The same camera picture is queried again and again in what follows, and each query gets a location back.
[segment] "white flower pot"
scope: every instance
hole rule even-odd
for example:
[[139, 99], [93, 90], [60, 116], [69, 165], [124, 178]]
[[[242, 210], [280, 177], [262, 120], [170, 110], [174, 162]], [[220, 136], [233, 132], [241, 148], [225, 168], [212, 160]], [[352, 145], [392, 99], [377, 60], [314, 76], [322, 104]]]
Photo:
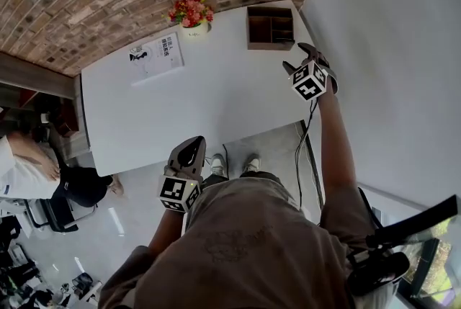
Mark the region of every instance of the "white flower pot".
[[181, 26], [182, 34], [186, 37], [200, 37], [208, 33], [208, 21], [204, 19], [198, 26]]

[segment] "white t-shirt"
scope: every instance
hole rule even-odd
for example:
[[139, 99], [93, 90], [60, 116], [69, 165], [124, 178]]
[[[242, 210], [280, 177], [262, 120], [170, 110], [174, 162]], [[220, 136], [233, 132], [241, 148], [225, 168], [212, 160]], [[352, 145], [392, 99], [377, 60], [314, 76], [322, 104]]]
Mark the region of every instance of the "white t-shirt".
[[[42, 150], [54, 161], [53, 150], [40, 144]], [[14, 199], [50, 199], [60, 179], [50, 181], [40, 164], [14, 156], [8, 139], [0, 139], [0, 197]]]

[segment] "white table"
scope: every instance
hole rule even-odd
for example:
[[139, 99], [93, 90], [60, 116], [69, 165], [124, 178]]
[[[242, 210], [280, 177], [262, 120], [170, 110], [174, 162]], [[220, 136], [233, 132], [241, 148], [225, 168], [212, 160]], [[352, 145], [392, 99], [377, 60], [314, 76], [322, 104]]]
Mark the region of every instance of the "white table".
[[[265, 5], [291, 8], [296, 42], [312, 44], [291, 1]], [[174, 31], [184, 68], [132, 86], [128, 50]], [[98, 174], [165, 161], [192, 136], [203, 135], [210, 147], [305, 118], [308, 104], [291, 89], [282, 61], [299, 66], [306, 54], [296, 45], [291, 51], [246, 45], [243, 7], [217, 13], [206, 38], [185, 38], [175, 26], [86, 67], [84, 109]]]

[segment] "potted plant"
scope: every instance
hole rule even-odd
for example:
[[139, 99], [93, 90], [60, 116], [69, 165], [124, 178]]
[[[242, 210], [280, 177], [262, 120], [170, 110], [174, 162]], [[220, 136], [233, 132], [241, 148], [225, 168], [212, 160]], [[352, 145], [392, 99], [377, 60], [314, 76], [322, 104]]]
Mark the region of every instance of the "potted plant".
[[208, 22], [213, 21], [213, 10], [205, 0], [178, 0], [168, 12], [171, 22], [178, 22], [188, 37], [198, 37], [208, 32]]

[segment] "brown wooden organizer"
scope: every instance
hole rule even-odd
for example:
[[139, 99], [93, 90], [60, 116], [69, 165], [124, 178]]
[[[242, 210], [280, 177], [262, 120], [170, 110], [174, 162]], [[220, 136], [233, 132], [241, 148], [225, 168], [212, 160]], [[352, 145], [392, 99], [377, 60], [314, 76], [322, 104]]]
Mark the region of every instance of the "brown wooden organizer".
[[249, 6], [246, 25], [250, 50], [290, 50], [295, 44], [290, 8]]

